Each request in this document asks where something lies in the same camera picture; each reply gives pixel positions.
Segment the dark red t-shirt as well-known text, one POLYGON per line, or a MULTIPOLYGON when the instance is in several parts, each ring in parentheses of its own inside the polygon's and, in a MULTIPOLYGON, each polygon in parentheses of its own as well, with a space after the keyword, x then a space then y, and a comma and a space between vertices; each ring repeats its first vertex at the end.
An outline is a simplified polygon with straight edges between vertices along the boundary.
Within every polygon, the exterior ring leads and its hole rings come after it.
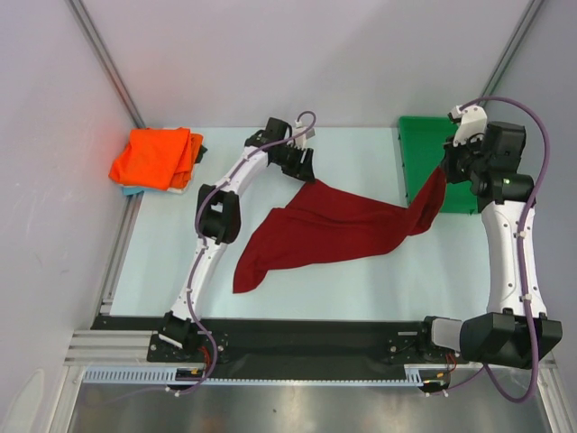
POLYGON ((253 232, 236 265, 233 293, 255 290, 270 271, 338 263, 392 252, 433 224, 446 177, 436 168, 408 207, 358 196, 318 180, 275 207, 253 232))

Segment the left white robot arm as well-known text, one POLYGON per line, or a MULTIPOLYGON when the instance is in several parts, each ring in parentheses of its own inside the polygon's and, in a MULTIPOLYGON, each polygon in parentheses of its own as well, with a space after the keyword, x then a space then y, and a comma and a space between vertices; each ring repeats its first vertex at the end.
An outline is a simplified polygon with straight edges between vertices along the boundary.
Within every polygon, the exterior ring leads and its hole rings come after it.
POLYGON ((271 117, 264 128, 245 140, 240 158, 218 182, 200 187, 194 219, 197 247, 183 288, 158 331, 159 339, 168 343, 167 348, 179 360, 193 358, 200 337, 208 335, 200 323, 200 298, 227 246, 240 233, 244 191, 271 164, 293 179, 316 181, 314 150, 307 146, 307 140, 315 135, 315 124, 316 115, 311 111, 298 115, 293 125, 271 117))

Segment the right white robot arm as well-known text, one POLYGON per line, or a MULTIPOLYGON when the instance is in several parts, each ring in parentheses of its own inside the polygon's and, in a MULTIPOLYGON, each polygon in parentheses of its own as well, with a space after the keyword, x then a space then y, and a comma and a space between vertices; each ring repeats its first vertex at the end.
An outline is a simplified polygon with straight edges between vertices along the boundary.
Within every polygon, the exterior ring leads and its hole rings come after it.
POLYGON ((536 278, 533 178, 518 173, 527 133, 490 122, 464 143, 444 145, 442 169, 451 183, 470 182, 489 248, 490 295, 485 314, 461 321, 429 316, 417 354, 436 362, 448 349, 464 360, 530 369, 561 341, 562 324, 548 317, 536 278))

